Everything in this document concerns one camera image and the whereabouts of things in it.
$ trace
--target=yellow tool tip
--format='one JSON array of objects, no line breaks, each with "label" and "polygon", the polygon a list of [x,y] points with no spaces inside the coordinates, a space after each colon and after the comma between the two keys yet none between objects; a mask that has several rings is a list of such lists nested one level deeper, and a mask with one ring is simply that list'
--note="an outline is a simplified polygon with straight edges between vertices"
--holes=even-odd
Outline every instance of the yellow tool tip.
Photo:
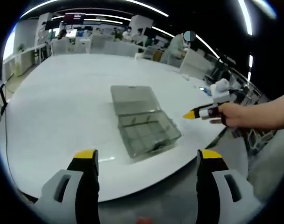
[{"label": "yellow tool tip", "polygon": [[196,118],[195,117],[195,112],[194,111],[190,111],[190,112],[186,113],[184,115],[184,118],[186,118],[186,119],[195,119]]}]

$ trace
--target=white round table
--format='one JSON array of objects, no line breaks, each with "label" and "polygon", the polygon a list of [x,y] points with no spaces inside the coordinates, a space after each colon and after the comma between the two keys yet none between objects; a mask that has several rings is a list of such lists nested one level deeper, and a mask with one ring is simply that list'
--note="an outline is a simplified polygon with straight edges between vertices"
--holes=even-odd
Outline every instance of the white round table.
[{"label": "white round table", "polygon": [[[173,149],[133,160],[117,128],[111,85],[147,85],[182,137]],[[99,202],[126,196],[173,174],[223,130],[201,119],[186,120],[191,109],[212,99],[204,82],[182,78],[174,67],[130,57],[77,54],[48,58],[24,80],[0,123],[0,152],[24,193],[39,198],[42,186],[74,154],[99,151]]]}]

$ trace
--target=ceiling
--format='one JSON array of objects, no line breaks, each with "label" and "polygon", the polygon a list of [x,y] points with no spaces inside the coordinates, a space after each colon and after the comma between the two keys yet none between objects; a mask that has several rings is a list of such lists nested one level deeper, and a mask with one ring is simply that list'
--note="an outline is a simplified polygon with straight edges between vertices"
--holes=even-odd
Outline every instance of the ceiling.
[{"label": "ceiling", "polygon": [[[245,19],[239,0],[139,0],[167,13],[165,17],[146,7],[125,0],[58,0],[47,4],[22,19],[37,17],[46,12],[57,15],[65,12],[85,12],[116,15],[131,18],[131,14],[140,14],[154,20],[154,26],[176,35],[193,30],[219,54],[225,54],[237,62],[236,68],[243,74],[249,71],[249,54],[260,51],[261,41],[265,39],[265,30],[272,27],[270,19],[253,0],[244,0],[251,18],[253,35],[247,34]],[[32,0],[28,9],[45,0]]]}]

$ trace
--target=clear plastic box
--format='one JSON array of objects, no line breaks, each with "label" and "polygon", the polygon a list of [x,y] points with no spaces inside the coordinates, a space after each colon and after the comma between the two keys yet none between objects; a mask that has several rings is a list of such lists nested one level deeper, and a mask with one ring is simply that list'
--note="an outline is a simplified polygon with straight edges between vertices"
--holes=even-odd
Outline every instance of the clear plastic box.
[{"label": "clear plastic box", "polygon": [[149,86],[111,86],[111,94],[130,157],[172,145],[181,137]]}]

